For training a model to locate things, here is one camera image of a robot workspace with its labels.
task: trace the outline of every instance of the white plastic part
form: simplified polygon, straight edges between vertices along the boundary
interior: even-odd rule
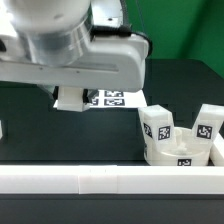
[[[220,134],[211,148],[210,158],[215,166],[224,166],[224,139]]]
[[[136,35],[96,38],[88,53],[68,67],[1,61],[0,80],[137,92],[144,85],[147,52],[147,41]]]
[[[210,152],[207,150],[186,147],[186,140],[191,135],[191,130],[175,128],[175,137],[178,145],[158,152],[154,142],[148,141],[145,150],[145,160],[151,166],[207,166]]]
[[[116,166],[80,167],[79,194],[117,194]]]
[[[90,0],[1,0],[11,23],[24,33],[53,33],[79,24]]]
[[[3,132],[2,132],[2,122],[0,120],[0,140],[3,137]]]
[[[120,0],[91,0],[91,5],[94,25],[118,27],[123,24]]]
[[[90,104],[83,103],[83,89],[60,86],[55,106],[58,110],[82,112],[88,110]]]
[[[1,194],[78,194],[78,175],[69,166],[0,166]]]
[[[0,166],[0,182],[0,194],[223,195],[224,167]]]
[[[203,104],[187,140],[187,148],[209,151],[224,121],[224,107]]]
[[[161,152],[177,147],[173,115],[159,105],[139,108],[142,131],[148,147]]]

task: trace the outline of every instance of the white foam block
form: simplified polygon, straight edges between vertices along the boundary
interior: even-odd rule
[[[224,168],[118,168],[118,194],[224,194]]]
[[[203,104],[187,141],[187,148],[210,150],[224,121],[224,107]]]
[[[0,121],[0,139],[3,137],[2,122]]]
[[[83,166],[79,194],[117,194],[116,166]]]
[[[145,143],[155,144],[157,151],[177,147],[172,113],[159,105],[139,108]]]
[[[224,166],[224,139],[218,134],[210,152],[210,159],[215,166]]]
[[[77,167],[0,166],[1,194],[78,194]]]

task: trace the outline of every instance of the black table surface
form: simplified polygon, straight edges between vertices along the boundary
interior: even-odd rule
[[[191,128],[203,103],[224,104],[224,79],[195,60],[148,60],[148,105]],[[1,164],[147,165],[136,109],[52,108],[34,85],[0,83]],[[0,195],[1,223],[223,223],[220,195]]]

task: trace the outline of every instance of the white container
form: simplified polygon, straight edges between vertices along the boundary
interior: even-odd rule
[[[145,160],[151,166],[207,166],[210,151],[186,148],[191,130],[175,127],[178,147],[159,152],[153,142],[148,142],[145,149]]]

